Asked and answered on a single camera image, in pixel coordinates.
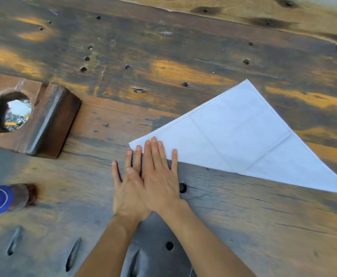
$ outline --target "person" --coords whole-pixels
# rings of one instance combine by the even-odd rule
[[[157,212],[180,241],[198,277],[254,277],[243,261],[180,198],[177,150],[172,151],[169,168],[162,142],[157,142],[155,137],[147,140],[141,177],[142,147],[137,146],[131,167],[132,154],[131,150],[126,153],[123,181],[117,162],[112,163],[114,216],[75,276],[119,277],[138,224],[151,212]]]

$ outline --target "brown wooden box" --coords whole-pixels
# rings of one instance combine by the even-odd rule
[[[0,126],[0,148],[37,157],[56,158],[81,100],[61,86],[0,74],[0,107],[14,97],[23,95],[32,104],[31,115],[17,130],[6,132]]]

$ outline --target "soda bottle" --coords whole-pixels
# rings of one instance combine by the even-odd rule
[[[36,187],[33,184],[0,186],[0,213],[19,211],[33,204],[36,195]]]

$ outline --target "cola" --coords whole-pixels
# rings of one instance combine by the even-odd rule
[[[36,186],[33,184],[13,184],[0,186],[0,213],[17,212],[35,203]]]

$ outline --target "finger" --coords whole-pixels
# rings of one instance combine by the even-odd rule
[[[177,176],[177,149],[172,151],[171,171]]]
[[[140,174],[141,171],[141,154],[143,152],[143,148],[141,146],[137,146],[135,150],[135,159],[134,159],[134,165],[133,168],[135,169],[138,174]]]
[[[145,142],[144,145],[144,167],[143,174],[147,172],[151,172],[154,170],[153,158],[152,158],[152,148],[149,140]]]
[[[168,169],[167,158],[165,153],[165,148],[161,141],[158,141],[158,151],[160,153],[161,162],[164,168]]]
[[[117,167],[117,162],[112,162],[112,178],[113,178],[113,184],[115,186],[115,189],[119,188],[121,184],[121,178],[119,174],[119,169]]]
[[[127,167],[126,174],[128,180],[132,182],[139,190],[143,189],[144,183],[135,169],[133,169],[132,167]]]
[[[133,151],[129,149],[126,152],[126,155],[125,155],[125,169],[127,167],[131,167],[131,160],[132,160],[132,158],[133,158]]]
[[[152,143],[152,157],[153,157],[154,168],[157,169],[158,167],[162,167],[160,153],[158,151],[157,138],[153,137],[151,140],[151,143]]]

